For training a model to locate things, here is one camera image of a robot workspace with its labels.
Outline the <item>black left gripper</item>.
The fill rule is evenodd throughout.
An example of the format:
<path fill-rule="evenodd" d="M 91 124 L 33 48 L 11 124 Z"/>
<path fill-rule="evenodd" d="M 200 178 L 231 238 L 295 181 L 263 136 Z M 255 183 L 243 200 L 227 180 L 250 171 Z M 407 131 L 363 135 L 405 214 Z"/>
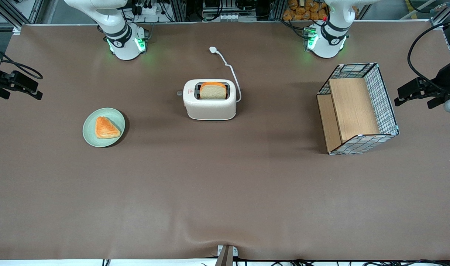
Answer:
<path fill-rule="evenodd" d="M 428 101 L 428 108 L 435 108 L 439 105 L 443 105 L 443 108 L 450 108 L 450 63 L 441 68 L 431 81 L 439 89 L 436 89 L 436 96 Z M 431 84 L 422 78 L 415 78 L 398 89 L 395 106 L 399 107 L 409 101 L 410 98 L 427 98 L 430 96 L 432 96 Z"/>

